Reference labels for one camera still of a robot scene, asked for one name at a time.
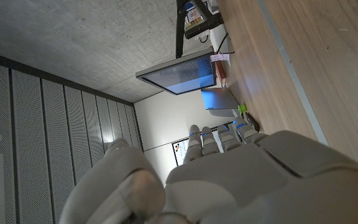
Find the computer monitor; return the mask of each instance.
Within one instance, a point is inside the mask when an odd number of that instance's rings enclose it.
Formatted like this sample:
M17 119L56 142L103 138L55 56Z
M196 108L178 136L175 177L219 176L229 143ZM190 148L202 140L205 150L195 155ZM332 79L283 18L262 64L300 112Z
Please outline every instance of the computer monitor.
M216 85L212 48L186 55L136 73L136 78L174 95Z

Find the white wall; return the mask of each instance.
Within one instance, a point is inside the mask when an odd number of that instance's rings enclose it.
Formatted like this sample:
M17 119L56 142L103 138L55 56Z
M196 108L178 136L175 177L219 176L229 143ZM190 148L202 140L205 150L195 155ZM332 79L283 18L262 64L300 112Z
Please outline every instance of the white wall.
M164 146L156 147L155 149L145 151L144 154L157 172L161 181L165 183L168 174L177 166L175 156L173 155L172 145L166 144Z
M212 116L204 107L201 90L178 96L163 91L135 103L135 110L145 151L188 137L192 124L212 128L234 119Z

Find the robotic arm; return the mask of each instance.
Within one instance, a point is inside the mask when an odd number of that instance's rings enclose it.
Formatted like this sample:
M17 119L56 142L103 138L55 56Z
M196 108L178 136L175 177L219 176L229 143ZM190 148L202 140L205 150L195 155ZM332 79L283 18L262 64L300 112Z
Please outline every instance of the robotic arm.
M114 141L73 189L60 223L358 223L358 164L289 131L233 122L190 128L183 165L163 188L138 149Z

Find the robot finger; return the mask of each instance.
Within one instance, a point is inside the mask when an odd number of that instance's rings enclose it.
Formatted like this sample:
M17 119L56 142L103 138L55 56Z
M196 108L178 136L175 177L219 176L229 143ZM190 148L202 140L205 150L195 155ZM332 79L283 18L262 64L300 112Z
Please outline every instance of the robot finger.
M224 125L218 127L219 139L222 143L222 148L224 152L227 152L231 149L240 146L239 141L230 133L230 131Z
M219 151L218 144L216 144L215 138L209 127L203 127L203 154L204 156L214 154Z
M203 156L203 147L201 145L200 129L197 125L192 125L189 131L189 144L183 163L190 162Z

